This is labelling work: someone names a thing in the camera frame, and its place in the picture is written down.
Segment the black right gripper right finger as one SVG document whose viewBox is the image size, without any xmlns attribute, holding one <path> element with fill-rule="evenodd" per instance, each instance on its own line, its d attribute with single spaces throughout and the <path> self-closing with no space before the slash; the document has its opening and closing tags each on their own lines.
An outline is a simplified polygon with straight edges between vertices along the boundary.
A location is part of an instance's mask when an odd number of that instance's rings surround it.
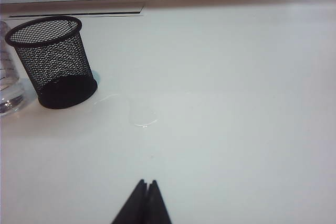
<svg viewBox="0 0 336 224">
<path fill-rule="evenodd" d="M 172 223 L 156 180 L 148 188 L 146 222 L 150 224 Z"/>
</svg>

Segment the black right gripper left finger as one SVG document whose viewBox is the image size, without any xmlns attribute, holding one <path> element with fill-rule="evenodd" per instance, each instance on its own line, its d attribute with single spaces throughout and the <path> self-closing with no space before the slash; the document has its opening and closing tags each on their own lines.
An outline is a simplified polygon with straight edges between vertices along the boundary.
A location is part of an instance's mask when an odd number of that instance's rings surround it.
<svg viewBox="0 0 336 224">
<path fill-rule="evenodd" d="M 142 223 L 145 213 L 145 200 L 147 194 L 147 183 L 141 179 L 129 198 L 124 203 L 118 214 L 113 220 L 113 224 L 129 223 L 139 224 Z"/>
</svg>

